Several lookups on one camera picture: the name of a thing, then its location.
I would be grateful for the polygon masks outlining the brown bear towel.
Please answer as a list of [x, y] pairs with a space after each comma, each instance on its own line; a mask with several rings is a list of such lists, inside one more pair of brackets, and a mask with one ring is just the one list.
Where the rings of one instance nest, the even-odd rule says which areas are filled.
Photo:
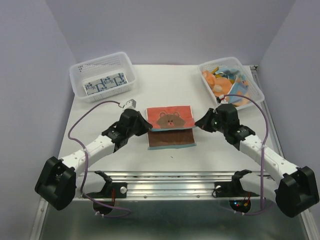
[[149, 150], [181, 149], [196, 145], [191, 106], [148, 107], [146, 118], [152, 125], [147, 133]]

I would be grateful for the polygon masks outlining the blue white patterned towel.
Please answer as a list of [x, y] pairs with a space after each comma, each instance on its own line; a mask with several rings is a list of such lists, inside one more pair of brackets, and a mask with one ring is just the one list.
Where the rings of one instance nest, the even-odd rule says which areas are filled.
[[119, 87], [128, 83], [123, 72], [112, 75], [91, 77], [83, 81], [83, 88], [87, 96], [105, 92], [111, 88]]

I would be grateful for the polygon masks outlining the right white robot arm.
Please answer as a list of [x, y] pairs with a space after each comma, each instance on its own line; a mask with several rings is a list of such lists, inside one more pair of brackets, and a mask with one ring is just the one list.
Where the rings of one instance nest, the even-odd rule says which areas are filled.
[[222, 133], [230, 145], [254, 160], [271, 177], [262, 183], [262, 173], [257, 175], [247, 169], [236, 171], [231, 181], [216, 185], [213, 196], [232, 198], [254, 193], [274, 202], [290, 218], [320, 201], [314, 171], [287, 161], [267, 147], [252, 129], [240, 123], [238, 111], [232, 104], [209, 108], [195, 125], [206, 132]]

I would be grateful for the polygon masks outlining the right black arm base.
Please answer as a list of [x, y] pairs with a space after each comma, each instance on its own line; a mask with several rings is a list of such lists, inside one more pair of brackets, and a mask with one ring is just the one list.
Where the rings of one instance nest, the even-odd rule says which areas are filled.
[[248, 197], [249, 193], [243, 189], [240, 179], [251, 173], [252, 171], [244, 169], [236, 171], [229, 181], [216, 181], [214, 183], [212, 196], [214, 198]]

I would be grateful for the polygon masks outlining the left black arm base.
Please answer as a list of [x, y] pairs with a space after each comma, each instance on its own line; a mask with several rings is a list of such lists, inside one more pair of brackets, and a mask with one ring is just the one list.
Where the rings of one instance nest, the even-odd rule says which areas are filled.
[[125, 199], [128, 184], [112, 179], [103, 171], [90, 172], [84, 184], [84, 193], [93, 199]]

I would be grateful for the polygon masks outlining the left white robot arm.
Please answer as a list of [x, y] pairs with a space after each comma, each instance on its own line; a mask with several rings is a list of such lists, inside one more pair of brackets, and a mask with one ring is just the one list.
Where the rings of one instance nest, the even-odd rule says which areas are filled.
[[93, 142], [61, 159], [49, 158], [39, 175], [35, 192], [56, 210], [66, 208], [76, 196], [77, 178], [88, 168], [124, 147], [132, 136], [141, 136], [153, 128], [139, 111], [125, 109], [119, 121], [103, 131]]

